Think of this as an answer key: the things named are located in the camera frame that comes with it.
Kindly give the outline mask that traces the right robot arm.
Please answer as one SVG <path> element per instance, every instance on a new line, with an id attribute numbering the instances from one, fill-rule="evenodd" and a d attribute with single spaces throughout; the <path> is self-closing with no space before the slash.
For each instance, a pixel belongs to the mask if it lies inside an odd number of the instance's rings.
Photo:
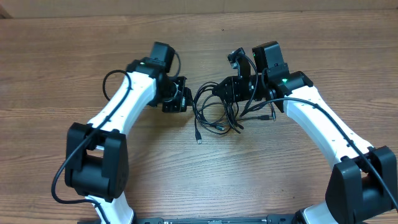
<path id="1" fill-rule="evenodd" d="M 352 131 L 325 103 L 303 72 L 290 72 L 276 42 L 228 55 L 237 75 L 213 94 L 227 103 L 245 101 L 244 113 L 268 104 L 294 120 L 318 146 L 332 170 L 325 200 L 280 219 L 281 223 L 364 223 L 397 208 L 397 159 Z"/>

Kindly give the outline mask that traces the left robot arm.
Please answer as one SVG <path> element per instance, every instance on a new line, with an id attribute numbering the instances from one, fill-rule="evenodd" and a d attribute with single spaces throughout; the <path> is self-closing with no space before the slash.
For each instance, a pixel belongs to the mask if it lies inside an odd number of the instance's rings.
<path id="1" fill-rule="evenodd" d="M 162 106 L 164 113 L 185 112 L 192 94 L 185 77 L 168 76 L 178 53 L 155 42 L 149 57 L 134 60 L 120 72 L 124 80 L 106 106 L 86 124 L 73 123 L 67 132 L 65 161 L 53 178 L 65 175 L 65 184 L 90 203 L 97 223 L 134 223 L 134 210 L 124 189 L 129 177 L 127 137 L 146 106 Z"/>

